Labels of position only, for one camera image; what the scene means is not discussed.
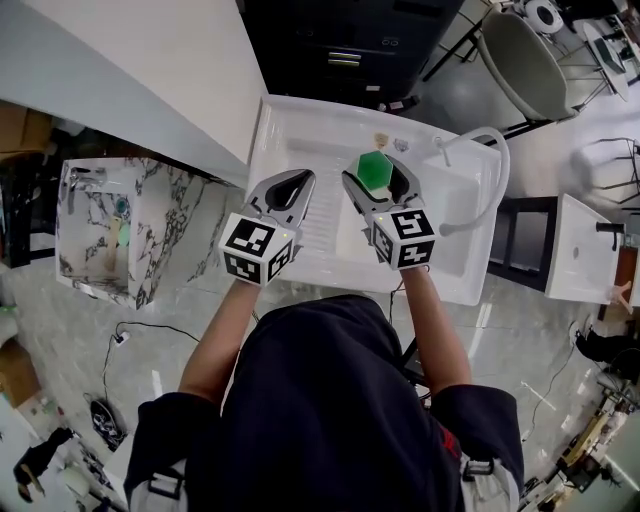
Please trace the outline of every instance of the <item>sink basin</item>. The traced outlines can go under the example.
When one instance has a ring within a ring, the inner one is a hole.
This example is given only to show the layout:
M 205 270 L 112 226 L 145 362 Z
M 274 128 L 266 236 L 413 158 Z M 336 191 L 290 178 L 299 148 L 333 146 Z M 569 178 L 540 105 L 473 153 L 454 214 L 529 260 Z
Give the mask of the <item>sink basin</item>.
M 75 171 L 75 187 L 72 169 L 82 169 Z M 58 195 L 57 280 L 139 309 L 161 282 L 175 287 L 204 273 L 224 203 L 223 187 L 151 159 L 66 161 Z
M 545 295 L 552 299 L 609 304 L 618 266 L 613 234 L 598 233 L 602 215 L 568 194 L 559 198 L 553 256 Z
M 342 187 L 341 173 L 361 154 L 382 150 L 407 165 L 420 180 L 432 225 L 459 224 L 476 217 L 489 202 L 499 175 L 499 153 L 464 142 L 449 153 L 451 167 L 434 137 L 456 135 L 372 110 L 300 98 L 269 96 L 263 104 L 248 190 L 287 169 L 311 169 L 316 187 L 302 223 L 303 250 L 282 279 L 354 290 L 389 292 L 400 274 L 379 264 Z M 474 305 L 480 299 L 493 239 L 495 212 L 473 231 L 438 239 L 431 275 L 443 300 Z

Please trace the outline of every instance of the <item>drawer handle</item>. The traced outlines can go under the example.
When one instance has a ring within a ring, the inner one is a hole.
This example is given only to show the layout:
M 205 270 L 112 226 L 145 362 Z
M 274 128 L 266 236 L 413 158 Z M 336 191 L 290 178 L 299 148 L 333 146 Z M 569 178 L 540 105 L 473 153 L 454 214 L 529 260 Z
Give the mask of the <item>drawer handle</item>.
M 360 60 L 361 55 L 357 53 L 341 53 L 341 52 L 329 52 L 330 59 L 347 59 L 347 60 Z
M 328 59 L 327 62 L 332 66 L 347 66 L 351 68 L 357 68 L 360 65 L 357 61 L 344 59 Z

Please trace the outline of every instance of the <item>gray chair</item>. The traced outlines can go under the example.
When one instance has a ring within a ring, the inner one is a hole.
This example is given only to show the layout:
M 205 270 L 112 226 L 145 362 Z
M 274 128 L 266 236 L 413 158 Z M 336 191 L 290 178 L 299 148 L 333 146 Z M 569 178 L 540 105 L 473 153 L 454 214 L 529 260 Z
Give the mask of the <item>gray chair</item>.
M 502 129 L 506 139 L 571 119 L 581 107 L 567 106 L 567 81 L 544 41 L 517 14 L 494 9 L 452 47 L 423 78 L 426 82 L 467 41 L 525 122 Z

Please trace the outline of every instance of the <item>backpack strap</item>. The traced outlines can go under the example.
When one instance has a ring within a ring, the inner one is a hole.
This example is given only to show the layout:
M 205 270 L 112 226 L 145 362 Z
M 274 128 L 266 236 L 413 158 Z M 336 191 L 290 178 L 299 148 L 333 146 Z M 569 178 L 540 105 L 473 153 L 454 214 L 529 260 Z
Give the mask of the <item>backpack strap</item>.
M 516 512 L 518 485 L 500 459 L 473 461 L 460 458 L 460 488 L 465 512 Z
M 182 459 L 138 485 L 131 493 L 130 512 L 187 512 L 185 466 Z

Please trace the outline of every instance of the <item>green hexagonal block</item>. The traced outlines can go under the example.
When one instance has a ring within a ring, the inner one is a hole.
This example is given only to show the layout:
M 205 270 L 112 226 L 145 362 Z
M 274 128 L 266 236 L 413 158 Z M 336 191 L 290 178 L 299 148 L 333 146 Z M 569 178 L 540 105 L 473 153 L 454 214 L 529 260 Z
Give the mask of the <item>green hexagonal block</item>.
M 358 159 L 356 176 L 367 190 L 388 187 L 392 172 L 393 164 L 380 151 L 364 153 Z

